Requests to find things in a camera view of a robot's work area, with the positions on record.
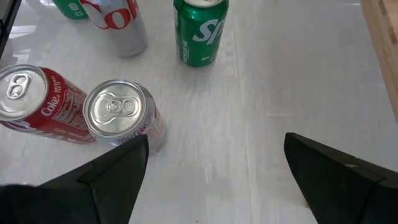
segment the white can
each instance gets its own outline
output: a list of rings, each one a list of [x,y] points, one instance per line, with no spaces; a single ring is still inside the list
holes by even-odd
[[[149,91],[138,83],[109,80],[92,90],[83,105],[91,135],[119,146],[140,134],[148,136],[149,152],[165,142],[165,125]]]
[[[129,57],[147,46],[147,34],[136,0],[79,0],[88,17],[105,30],[117,53]]]

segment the green sprite can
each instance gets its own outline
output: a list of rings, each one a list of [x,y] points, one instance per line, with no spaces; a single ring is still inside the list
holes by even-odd
[[[79,0],[53,0],[57,8],[64,16],[69,19],[86,19],[88,18],[83,6]]]
[[[228,0],[174,0],[177,52],[189,66],[210,64],[217,56]]]

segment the soda can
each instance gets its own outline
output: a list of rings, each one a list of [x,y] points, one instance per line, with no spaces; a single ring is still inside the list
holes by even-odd
[[[126,80],[99,84],[87,96],[84,116],[98,142],[119,146],[146,134],[149,152],[157,152],[165,141],[165,125],[155,100],[142,85]]]
[[[174,0],[177,51],[189,66],[209,65],[217,56],[228,0]]]
[[[147,46],[147,34],[136,0],[79,0],[88,17],[105,30],[117,53],[129,57]]]
[[[0,70],[0,123],[16,131],[91,143],[85,98],[86,93],[49,68],[11,65]]]
[[[87,14],[79,0],[53,0],[57,8],[69,19],[87,19]]]

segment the can lid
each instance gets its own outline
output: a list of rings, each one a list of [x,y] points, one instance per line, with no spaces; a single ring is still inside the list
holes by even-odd
[[[32,114],[48,92],[43,71],[31,65],[11,65],[0,70],[0,120],[13,121]]]
[[[191,6],[196,7],[211,7],[221,3],[223,0],[184,0]]]
[[[145,96],[133,82],[108,80],[91,91],[83,105],[90,130],[104,137],[121,136],[142,120]]]

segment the nutrition label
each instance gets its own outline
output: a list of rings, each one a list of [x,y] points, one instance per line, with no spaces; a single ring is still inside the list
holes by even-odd
[[[148,145],[151,153],[157,152],[165,141],[165,124],[157,108],[153,117],[152,125],[143,134],[148,135]]]
[[[82,113],[84,100],[81,96],[66,90],[62,106],[53,119],[81,130],[87,130]]]

